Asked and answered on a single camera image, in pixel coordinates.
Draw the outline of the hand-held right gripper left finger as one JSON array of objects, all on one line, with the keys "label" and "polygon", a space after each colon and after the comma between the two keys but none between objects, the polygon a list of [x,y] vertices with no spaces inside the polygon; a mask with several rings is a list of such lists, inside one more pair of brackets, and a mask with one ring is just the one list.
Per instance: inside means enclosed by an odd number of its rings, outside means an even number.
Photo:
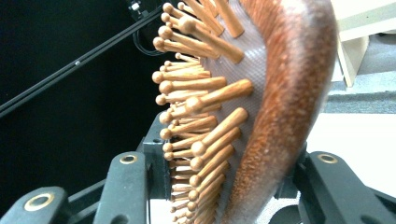
[{"label": "hand-held right gripper left finger", "polygon": [[150,201],[170,198],[163,127],[156,116],[135,151],[113,158],[92,224],[151,224]]}]

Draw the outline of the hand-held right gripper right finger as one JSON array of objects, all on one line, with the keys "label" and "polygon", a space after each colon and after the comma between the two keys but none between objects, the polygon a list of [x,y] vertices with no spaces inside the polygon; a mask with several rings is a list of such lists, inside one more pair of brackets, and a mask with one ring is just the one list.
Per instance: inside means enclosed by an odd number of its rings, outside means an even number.
[{"label": "hand-held right gripper right finger", "polygon": [[276,224],[396,224],[396,198],[364,185],[342,158],[306,148],[276,192],[297,204],[279,209]]}]

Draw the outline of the wooden paddle hairbrush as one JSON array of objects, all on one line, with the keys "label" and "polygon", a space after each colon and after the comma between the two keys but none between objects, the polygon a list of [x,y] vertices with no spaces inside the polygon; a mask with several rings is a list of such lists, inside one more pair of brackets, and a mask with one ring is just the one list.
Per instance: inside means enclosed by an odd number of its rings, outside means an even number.
[{"label": "wooden paddle hairbrush", "polygon": [[331,0],[179,0],[153,44],[152,78],[175,224],[252,224],[290,175],[327,94]]}]

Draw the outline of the black curtain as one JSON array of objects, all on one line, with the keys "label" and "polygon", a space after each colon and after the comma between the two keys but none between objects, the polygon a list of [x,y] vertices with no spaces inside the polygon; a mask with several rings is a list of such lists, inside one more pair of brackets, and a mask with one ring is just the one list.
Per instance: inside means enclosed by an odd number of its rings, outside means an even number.
[{"label": "black curtain", "polygon": [[[126,0],[0,0],[0,105],[136,23]],[[156,115],[150,22],[0,118],[0,217],[22,195],[102,180]]]}]

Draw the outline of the black slotted frame bar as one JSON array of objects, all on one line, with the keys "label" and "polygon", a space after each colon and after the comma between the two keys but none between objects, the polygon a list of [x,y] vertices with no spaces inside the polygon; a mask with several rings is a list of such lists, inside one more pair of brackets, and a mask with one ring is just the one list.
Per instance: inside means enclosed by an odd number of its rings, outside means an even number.
[{"label": "black slotted frame bar", "polygon": [[150,12],[144,19],[137,21],[136,23],[132,24],[131,26],[127,27],[120,33],[112,36],[107,41],[103,42],[99,46],[91,49],[90,51],[86,52],[82,56],[78,57],[71,63],[67,64],[60,70],[56,71],[55,73],[51,74],[50,76],[44,78],[43,80],[39,81],[26,91],[18,94],[14,98],[10,99],[6,103],[0,105],[0,118],[6,116],[10,112],[14,111],[19,106],[27,103],[42,91],[50,88],[63,78],[69,76],[70,74],[77,71],[79,68],[83,67],[86,63],[89,63],[100,54],[104,53],[108,49],[112,48],[113,46],[120,43],[125,38],[129,37],[133,33],[137,32],[144,26],[148,25],[150,22],[154,21],[156,18],[160,16],[162,12],[161,7],[155,8],[152,12]]}]

